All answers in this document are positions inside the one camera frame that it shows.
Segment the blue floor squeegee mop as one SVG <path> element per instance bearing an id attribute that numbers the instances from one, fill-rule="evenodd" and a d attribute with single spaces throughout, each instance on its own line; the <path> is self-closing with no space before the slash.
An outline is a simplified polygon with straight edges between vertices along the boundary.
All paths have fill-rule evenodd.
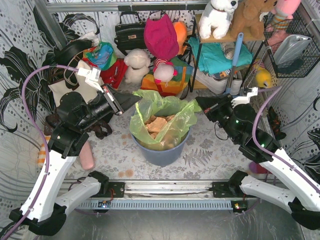
<path id="1" fill-rule="evenodd" d="M 232 68 L 230 70 L 230 73 L 228 75 L 228 79 L 227 79 L 227 83 L 226 83 L 226 88 L 225 88 L 225 93 L 226 94 L 230 94 L 232 96 L 236 96 L 239 93 L 239 89 L 238 91 L 236 91 L 236 89 L 232 89 L 232 84 L 234 81 L 234 73 L 237 67 L 237 63 L 238 63 L 238 59 L 239 59 L 239 55 L 240 55 L 240 51 L 241 51 L 241 47 L 242 47 L 242 42 L 243 42 L 243 38 L 244 38 L 244 33 L 240 32 L 237 36 L 236 42 L 235 42 L 235 49 L 234 49 L 234 55 L 233 55 L 233 59 L 232 59 Z"/>

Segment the green trash bag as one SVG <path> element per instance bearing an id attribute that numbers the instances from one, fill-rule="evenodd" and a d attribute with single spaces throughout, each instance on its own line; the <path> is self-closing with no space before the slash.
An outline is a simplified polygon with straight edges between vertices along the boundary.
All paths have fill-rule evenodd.
<path id="1" fill-rule="evenodd" d="M 197 123 L 196 113 L 201 108 L 196 100 L 162 97 L 155 90 L 139 89 L 133 95 L 141 100 L 135 104 L 129 130 L 146 149 L 165 151 L 176 147 Z"/>

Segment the blue trash bin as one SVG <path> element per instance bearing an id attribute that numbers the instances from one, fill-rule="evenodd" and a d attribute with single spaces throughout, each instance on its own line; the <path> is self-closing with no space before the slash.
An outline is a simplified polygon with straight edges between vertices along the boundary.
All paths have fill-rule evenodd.
<path id="1" fill-rule="evenodd" d="M 160 166 L 160 167 L 166 167 L 172 163 L 174 163 L 182 154 L 183 148 L 185 146 L 186 141 L 188 140 L 190 136 L 191 131 L 189 130 L 182 138 L 182 142 L 178 144 L 177 146 L 162 150 L 162 151 L 156 151 L 151 150 L 148 148 L 145 148 L 142 146 L 139 141 L 131 134 L 132 140 L 134 143 L 139 147 L 140 152 L 142 156 L 151 164 Z"/>

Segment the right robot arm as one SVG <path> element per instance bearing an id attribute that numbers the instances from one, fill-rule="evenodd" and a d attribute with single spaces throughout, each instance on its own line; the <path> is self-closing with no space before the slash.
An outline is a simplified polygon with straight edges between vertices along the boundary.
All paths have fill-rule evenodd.
<path id="1" fill-rule="evenodd" d="M 237 170 L 228 181 L 234 196 L 254 196 L 287 211 L 309 230 L 320 228 L 320 185 L 304 172 L 271 135 L 257 127 L 260 117 L 249 103 L 238 103 L 230 94 L 196 97 L 211 122 L 217 122 L 239 151 L 259 164 L 285 188 L 271 185 Z"/>

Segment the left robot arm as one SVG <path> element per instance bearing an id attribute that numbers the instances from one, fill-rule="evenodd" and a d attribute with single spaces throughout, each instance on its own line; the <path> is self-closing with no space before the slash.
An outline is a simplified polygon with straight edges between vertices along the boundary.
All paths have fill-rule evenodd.
<path id="1" fill-rule="evenodd" d="M 73 189 L 58 195 L 69 168 L 89 138 L 87 129 L 107 115 L 122 115 L 140 100 L 140 96 L 118 92 L 107 84 L 89 102 L 76 91 L 63 95 L 56 109 L 60 122 L 45 142 L 44 166 L 28 199 L 12 210 L 9 218 L 28 226 L 36 235 L 53 236 L 82 202 L 95 195 L 111 194 L 109 178 L 95 170 Z"/>

